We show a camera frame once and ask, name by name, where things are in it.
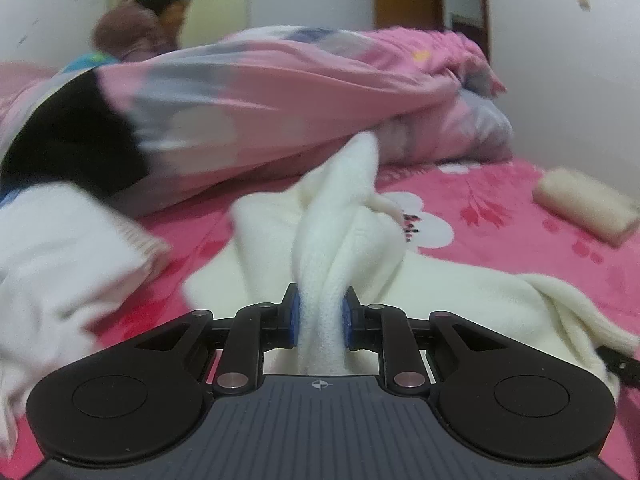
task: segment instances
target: pink comforter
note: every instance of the pink comforter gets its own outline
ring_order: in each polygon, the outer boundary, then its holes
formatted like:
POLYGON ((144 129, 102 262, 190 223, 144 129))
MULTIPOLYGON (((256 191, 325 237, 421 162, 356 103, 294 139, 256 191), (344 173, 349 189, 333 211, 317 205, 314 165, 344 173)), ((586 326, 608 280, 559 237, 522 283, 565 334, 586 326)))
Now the pink comforter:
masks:
MULTIPOLYGON (((580 288, 614 322, 640 333, 640 235, 615 250, 549 215, 531 200, 540 174, 524 161, 418 166, 382 171, 378 189, 404 209, 411 250, 506 272, 557 276, 580 288)), ((245 193, 280 190, 290 182, 225 184, 143 219, 174 247, 172 262, 98 329, 101 341, 115 344, 187 312, 180 285, 229 240, 229 205, 245 193)), ((601 458, 626 480, 640 478, 639 391, 623 388, 601 458)), ((0 463, 0 472, 21 478, 39 459, 22 420, 14 458, 0 463)))
POLYGON ((55 73, 52 68, 26 61, 0 61, 0 124, 22 92, 55 73))
POLYGON ((486 96, 506 91, 480 47, 462 34, 393 27, 364 35, 376 40, 381 48, 368 51, 362 60, 380 70, 410 73, 417 66, 425 74, 451 71, 463 85, 469 78, 482 75, 480 87, 474 91, 486 96))

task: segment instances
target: woman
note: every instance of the woman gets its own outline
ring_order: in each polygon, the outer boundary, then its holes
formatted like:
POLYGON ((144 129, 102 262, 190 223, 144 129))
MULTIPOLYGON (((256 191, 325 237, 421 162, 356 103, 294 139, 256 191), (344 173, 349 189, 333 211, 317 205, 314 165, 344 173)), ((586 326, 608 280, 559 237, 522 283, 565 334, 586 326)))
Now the woman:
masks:
POLYGON ((143 61, 178 49, 191 0, 130 0, 107 12, 94 28, 96 50, 119 61, 143 61))

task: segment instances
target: white cloth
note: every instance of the white cloth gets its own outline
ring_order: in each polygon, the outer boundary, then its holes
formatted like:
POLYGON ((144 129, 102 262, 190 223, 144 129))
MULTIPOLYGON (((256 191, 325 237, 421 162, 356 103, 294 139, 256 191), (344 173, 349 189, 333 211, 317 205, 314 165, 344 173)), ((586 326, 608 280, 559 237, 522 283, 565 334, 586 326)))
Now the white cloth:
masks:
POLYGON ((231 210, 234 238, 190 276, 190 305, 232 317, 239 308, 279 302, 290 282, 302 295, 296 351, 265 356, 265 371, 332 375, 375 373, 377 356, 348 352, 340 303, 353 285, 363 304, 402 308, 428 318, 449 310, 533 346, 603 380, 618 380, 594 351, 601 344, 632 355, 638 337, 609 322, 571 285, 513 276, 405 251, 401 212, 374 191, 375 137, 354 137, 327 163, 282 193, 257 193, 231 210))
POLYGON ((88 328, 158 275, 169 247, 71 184, 0 208, 0 454, 47 373, 95 351, 88 328))

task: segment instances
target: floral bedsheet pattern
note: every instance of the floral bedsheet pattern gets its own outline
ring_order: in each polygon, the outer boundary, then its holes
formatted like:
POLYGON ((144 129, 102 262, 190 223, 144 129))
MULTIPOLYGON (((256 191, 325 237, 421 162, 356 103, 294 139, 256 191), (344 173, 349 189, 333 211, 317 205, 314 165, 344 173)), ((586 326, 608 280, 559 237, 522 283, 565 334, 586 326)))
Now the floral bedsheet pattern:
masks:
MULTIPOLYGON (((614 322, 640 333, 640 235, 615 250, 550 215, 531 199, 540 176, 541 170, 522 160, 423 165, 382 170, 378 189, 403 209, 409 250, 514 274, 556 276, 580 288, 614 322)), ((231 203, 249 192, 290 184, 223 184, 144 219, 145 227, 174 248, 172 262, 97 328, 102 343, 115 344, 186 313, 180 285, 229 240, 231 203)), ((640 478, 640 391, 623 389, 601 458, 623 478, 640 478)), ((22 420, 17 451, 11 462, 0 462, 0 473, 21 478, 39 459, 22 420)))

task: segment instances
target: white flower print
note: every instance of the white flower print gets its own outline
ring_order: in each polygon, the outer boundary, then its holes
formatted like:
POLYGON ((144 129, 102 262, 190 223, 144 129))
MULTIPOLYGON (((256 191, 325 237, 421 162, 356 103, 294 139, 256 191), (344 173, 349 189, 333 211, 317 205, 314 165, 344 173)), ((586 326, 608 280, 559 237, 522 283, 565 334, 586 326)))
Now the white flower print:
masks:
POLYGON ((392 191, 384 196, 402 209, 407 249, 417 253, 420 247, 439 249, 452 243, 451 225, 439 216, 424 212, 424 203, 419 196, 408 191, 392 191))
POLYGON ((468 173, 470 170, 474 170, 476 168, 480 168, 481 165, 477 162, 460 162, 452 163, 452 164, 439 164, 438 169, 442 173, 455 173, 455 174, 463 174, 468 173))

